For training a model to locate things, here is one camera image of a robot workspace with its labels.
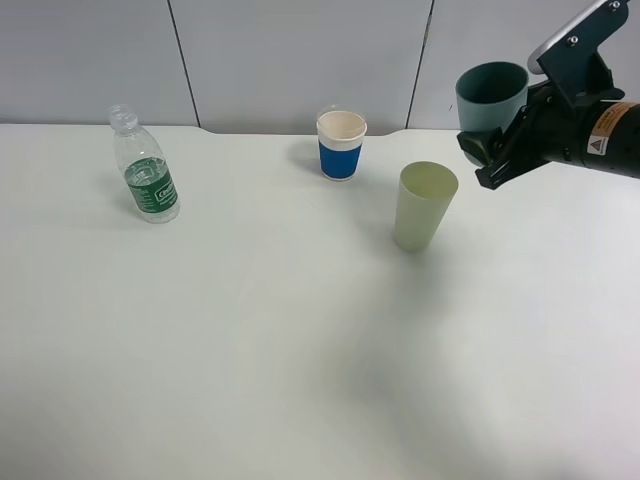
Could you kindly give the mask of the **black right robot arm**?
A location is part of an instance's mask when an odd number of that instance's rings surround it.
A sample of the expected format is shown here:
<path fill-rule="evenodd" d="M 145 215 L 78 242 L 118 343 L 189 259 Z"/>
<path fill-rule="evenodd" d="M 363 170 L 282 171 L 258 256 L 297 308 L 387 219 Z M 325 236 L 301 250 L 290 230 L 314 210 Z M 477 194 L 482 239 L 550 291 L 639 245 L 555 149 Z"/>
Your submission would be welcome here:
<path fill-rule="evenodd" d="M 529 89 L 510 126 L 457 135 L 479 162 L 481 186 L 501 185 L 552 162 L 639 177 L 639 104 L 612 89 L 579 99 L 569 109 L 549 82 Z"/>

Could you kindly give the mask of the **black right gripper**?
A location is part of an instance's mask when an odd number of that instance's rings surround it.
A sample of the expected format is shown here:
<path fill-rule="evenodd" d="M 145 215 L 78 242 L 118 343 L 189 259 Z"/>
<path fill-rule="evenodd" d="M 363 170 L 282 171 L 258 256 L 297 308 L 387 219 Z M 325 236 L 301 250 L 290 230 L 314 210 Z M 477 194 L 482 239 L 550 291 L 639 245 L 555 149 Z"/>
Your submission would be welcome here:
<path fill-rule="evenodd" d="M 468 160 L 479 169 L 481 186 L 501 185 L 551 162 L 606 171 L 604 156 L 587 152 L 591 129 L 604 102 L 570 110 L 548 83 L 529 88 L 523 106 L 508 129 L 461 131 L 457 141 Z"/>

